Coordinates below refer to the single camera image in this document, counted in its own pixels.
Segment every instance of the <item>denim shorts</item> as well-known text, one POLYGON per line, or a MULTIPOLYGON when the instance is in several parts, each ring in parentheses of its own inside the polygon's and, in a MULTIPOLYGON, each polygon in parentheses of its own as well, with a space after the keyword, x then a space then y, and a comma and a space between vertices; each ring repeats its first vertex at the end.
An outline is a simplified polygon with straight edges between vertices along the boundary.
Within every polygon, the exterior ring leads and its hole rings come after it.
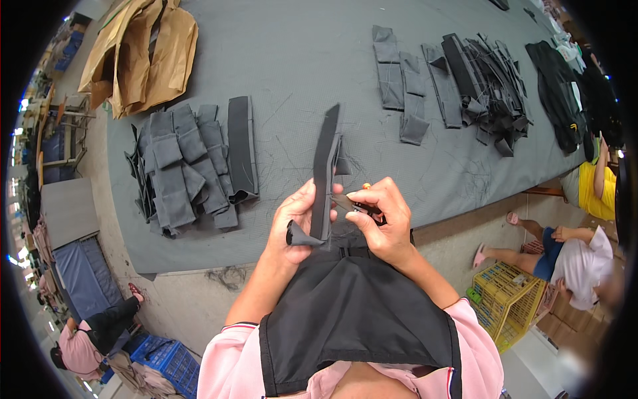
POLYGON ((543 230, 543 247, 545 250, 538 259, 538 262, 536 262, 534 273, 532 273, 534 276, 547 282, 551 280, 554 274, 556 259, 558 258, 561 248, 563 248, 563 243, 558 243, 552 238, 554 231, 551 227, 546 227, 543 230))

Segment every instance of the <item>gray cutting table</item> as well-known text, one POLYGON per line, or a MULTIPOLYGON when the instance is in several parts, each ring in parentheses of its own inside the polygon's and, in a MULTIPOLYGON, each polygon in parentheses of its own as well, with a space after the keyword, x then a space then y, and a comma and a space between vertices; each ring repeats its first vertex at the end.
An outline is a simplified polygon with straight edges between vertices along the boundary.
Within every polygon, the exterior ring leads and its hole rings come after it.
MULTIPOLYGON (((427 225, 480 208, 552 179, 584 161, 582 149, 564 156, 538 99, 537 73, 524 45, 549 40, 549 21, 537 25, 510 0, 501 11, 488 0, 182 0, 199 25, 187 92, 168 104, 218 104, 226 126, 228 99, 251 95, 260 199, 239 206, 240 227, 222 234, 207 220, 175 240, 149 232, 133 200, 137 182, 124 151, 133 149, 131 123, 149 112, 108 122, 108 170, 117 219, 135 271, 165 273, 256 261, 272 216, 289 194, 312 177, 313 156, 324 112, 344 107, 344 145, 353 167, 337 177, 347 190, 385 176, 398 184, 412 209, 412 225, 427 225), (513 158, 475 139, 475 127, 446 130, 428 79, 426 119, 420 147, 399 142, 400 112, 381 108, 372 25, 391 27, 399 49, 423 57, 421 43, 444 34, 476 33, 507 44, 520 62, 528 92, 529 137, 513 158)), ((347 233, 340 213, 334 234, 347 233)))

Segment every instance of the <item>hand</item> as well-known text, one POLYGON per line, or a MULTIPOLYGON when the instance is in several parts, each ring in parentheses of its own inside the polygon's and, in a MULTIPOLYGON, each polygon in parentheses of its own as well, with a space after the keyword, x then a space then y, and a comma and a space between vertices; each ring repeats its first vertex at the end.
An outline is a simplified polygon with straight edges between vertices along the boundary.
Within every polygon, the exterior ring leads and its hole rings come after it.
POLYGON ((361 212, 348 212, 346 219, 363 232, 368 248, 378 258, 398 269, 405 266, 415 251, 410 243, 412 212, 393 180, 386 177, 368 190, 349 193, 348 198, 376 206, 384 213, 388 223, 381 227, 370 216, 361 212))
POLYGON ((557 243, 564 243, 568 239, 572 238, 572 229, 567 227, 558 226, 551 236, 557 243))
POLYGON ((565 285, 565 277, 559 278, 556 281, 556 288, 558 288, 558 291, 563 296, 563 298, 567 299, 568 301, 572 299, 572 293, 567 289, 567 286, 565 285))
MULTIPOLYGON (((312 247, 307 245, 290 246, 286 244, 286 232, 288 231, 288 222, 292 219, 306 234, 310 233, 315 192, 315 182, 310 179, 299 191, 286 198, 275 212, 268 243, 262 255, 270 258, 269 263, 292 267, 296 270, 297 266, 312 252, 312 247)), ((334 184, 332 192, 342 193, 343 186, 334 184)), ((334 222, 336 219, 337 211, 331 209, 330 221, 334 222)))
POLYGON ((607 142, 605 141, 605 137, 603 137, 603 135, 600 135, 600 156, 602 157, 603 155, 605 156, 605 161, 609 161, 609 147, 607 146, 607 142))
POLYGON ((66 326, 69 327, 69 330, 71 332, 74 332, 78 325, 75 320, 73 320, 73 317, 69 317, 69 319, 66 321, 66 326))

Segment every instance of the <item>yellow plastic crate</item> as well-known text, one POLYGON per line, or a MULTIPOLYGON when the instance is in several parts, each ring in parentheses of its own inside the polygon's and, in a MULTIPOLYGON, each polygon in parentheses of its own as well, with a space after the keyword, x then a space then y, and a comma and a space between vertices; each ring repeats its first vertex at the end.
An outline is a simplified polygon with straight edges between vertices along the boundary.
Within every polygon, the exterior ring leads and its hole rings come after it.
POLYGON ((470 301, 478 322, 496 343, 499 353, 525 334, 543 295, 544 281, 503 262, 477 273, 473 289, 479 304, 470 301))

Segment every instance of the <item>white shirt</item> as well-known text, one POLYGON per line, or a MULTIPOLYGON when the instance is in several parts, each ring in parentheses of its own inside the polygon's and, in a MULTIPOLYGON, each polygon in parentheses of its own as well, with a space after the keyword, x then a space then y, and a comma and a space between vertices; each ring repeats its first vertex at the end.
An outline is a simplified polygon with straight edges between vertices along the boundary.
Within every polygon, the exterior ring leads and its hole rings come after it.
POLYGON ((614 270, 614 251, 605 231, 598 226, 589 246, 580 239, 565 241, 556 259, 551 283, 565 278, 565 286, 574 295, 569 301, 573 308, 587 310, 594 307, 598 296, 593 288, 600 285, 603 276, 614 270))

